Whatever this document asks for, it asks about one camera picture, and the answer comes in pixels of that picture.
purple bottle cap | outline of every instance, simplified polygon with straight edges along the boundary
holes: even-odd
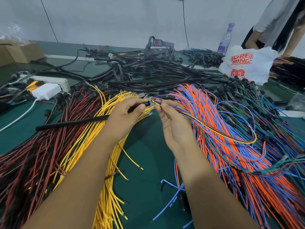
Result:
[[[232,31],[235,23],[229,23],[228,31]]]

wall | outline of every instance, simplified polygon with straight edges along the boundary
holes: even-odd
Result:
[[[149,36],[187,48],[179,0],[42,0],[59,42],[143,48]],[[216,50],[227,24],[240,45],[271,0],[185,0],[189,46]],[[40,0],[1,0],[0,33],[17,21],[30,40],[55,37]],[[294,55],[305,57],[303,38]]]

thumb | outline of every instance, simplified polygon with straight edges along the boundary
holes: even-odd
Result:
[[[172,120],[177,121],[180,119],[181,114],[177,112],[173,107],[169,106],[167,103],[162,102],[161,108],[167,115],[169,115]]]
[[[144,109],[146,108],[145,104],[140,104],[138,107],[136,107],[129,116],[134,120],[137,121],[139,116],[143,113]]]

white charger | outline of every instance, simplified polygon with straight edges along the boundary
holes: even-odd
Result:
[[[32,95],[39,100],[49,100],[59,92],[61,92],[61,88],[58,84],[45,83],[33,90]]]

shopping bag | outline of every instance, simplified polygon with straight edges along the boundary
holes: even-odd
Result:
[[[277,51],[271,47],[255,50],[233,46],[227,50],[219,71],[228,77],[238,76],[263,85],[268,81],[269,71],[276,57]]]

